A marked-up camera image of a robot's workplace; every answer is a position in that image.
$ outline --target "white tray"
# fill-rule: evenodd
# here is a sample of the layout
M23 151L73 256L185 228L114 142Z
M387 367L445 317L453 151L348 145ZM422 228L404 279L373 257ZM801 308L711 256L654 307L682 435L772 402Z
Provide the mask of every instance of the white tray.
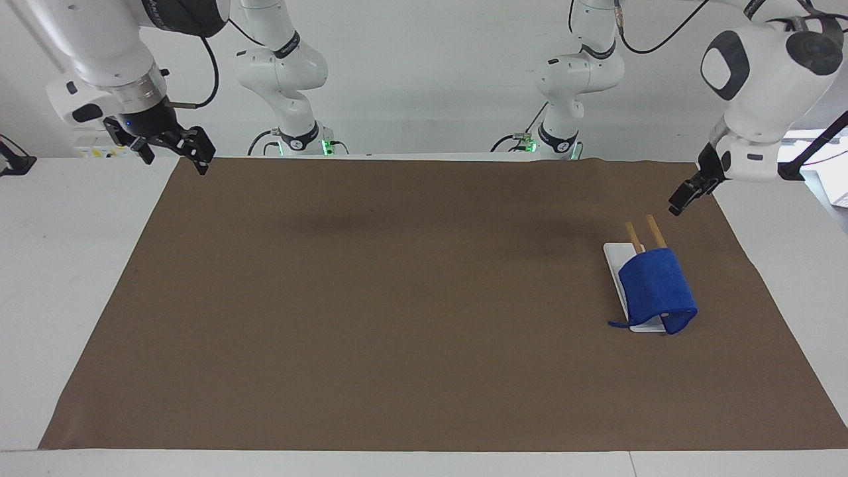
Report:
M636 256L636 250L633 249L633 244L604 244L604 255L606 255L606 263L610 266L612 281L616 284L618 299L621 301L624 310L623 323L626 323L628 320L628 301L624 297L624 287L622 287L622 281L618 277L618 271L624 267L625 263ZM639 326L630 327L630 331L634 333L665 333L666 327L662 325L662 320L657 315Z

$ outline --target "brown mat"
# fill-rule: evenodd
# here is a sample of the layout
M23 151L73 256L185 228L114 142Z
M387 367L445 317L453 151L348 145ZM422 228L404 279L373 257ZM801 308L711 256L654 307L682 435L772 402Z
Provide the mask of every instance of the brown mat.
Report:
M665 212L693 171L182 162L40 448L848 447L716 202ZM606 324L646 213L701 308L673 337Z

